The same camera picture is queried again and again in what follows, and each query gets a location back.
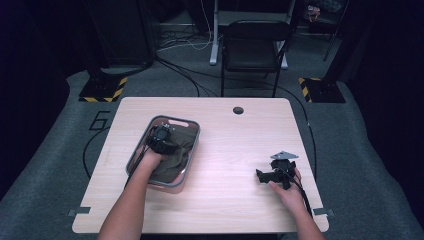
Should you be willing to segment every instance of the hand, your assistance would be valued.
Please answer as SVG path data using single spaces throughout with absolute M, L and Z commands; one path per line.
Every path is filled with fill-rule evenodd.
M 140 161 L 140 165 L 137 169 L 146 169 L 152 172 L 163 159 L 165 159 L 164 156 L 149 148 L 144 153 L 143 159 Z
M 295 181 L 300 185 L 300 172 L 295 168 L 296 176 L 294 177 Z M 303 202 L 303 197 L 300 193 L 299 187 L 292 183 L 291 187 L 287 190 L 281 188 L 277 183 L 270 181 L 269 186 L 281 199 L 281 202 L 287 209 L 290 211 L 292 215 L 298 213 L 300 211 L 306 211 L 305 204 Z

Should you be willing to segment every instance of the metal bracket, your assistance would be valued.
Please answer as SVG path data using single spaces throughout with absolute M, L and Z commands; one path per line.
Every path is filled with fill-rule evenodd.
M 90 213 L 91 207 L 78 207 L 77 209 L 70 209 L 68 217 L 75 217 L 77 214 L 88 214 Z
M 272 159 L 275 160 L 283 160 L 283 159 L 292 159 L 292 158 L 298 158 L 299 156 L 294 155 L 292 153 L 281 151 L 279 153 L 276 153 L 271 156 Z

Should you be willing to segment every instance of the yellow and black caution tape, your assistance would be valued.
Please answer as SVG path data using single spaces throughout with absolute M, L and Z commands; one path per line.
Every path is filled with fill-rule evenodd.
M 82 102 L 116 102 L 118 100 L 119 96 L 122 94 L 122 91 L 124 89 L 125 83 L 127 83 L 128 78 L 123 78 L 119 85 L 111 97 L 80 97 L 79 101 Z
M 300 87 L 302 88 L 302 93 L 306 102 L 312 102 L 311 94 L 308 87 L 306 86 L 307 80 L 321 81 L 321 78 L 299 78 Z

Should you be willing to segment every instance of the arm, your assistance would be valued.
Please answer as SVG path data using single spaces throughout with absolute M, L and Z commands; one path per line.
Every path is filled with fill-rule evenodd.
M 296 175 L 298 177 L 295 177 L 295 180 L 300 184 L 300 173 L 297 169 Z M 284 190 L 272 181 L 269 182 L 269 186 L 278 194 L 283 205 L 287 207 L 290 214 L 293 216 L 300 240 L 325 239 L 311 215 L 309 215 L 306 210 L 302 195 L 300 194 L 300 189 L 295 184 L 292 184 L 287 190 Z
M 98 239 L 140 239 L 149 177 L 162 156 L 148 149 L 103 222 Z

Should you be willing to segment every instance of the table leg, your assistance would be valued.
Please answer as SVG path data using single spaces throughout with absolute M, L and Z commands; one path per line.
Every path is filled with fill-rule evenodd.
M 213 13 L 213 43 L 212 43 L 212 52 L 211 58 L 209 60 L 210 65 L 216 65 L 218 58 L 218 0 L 215 0 L 215 7 Z

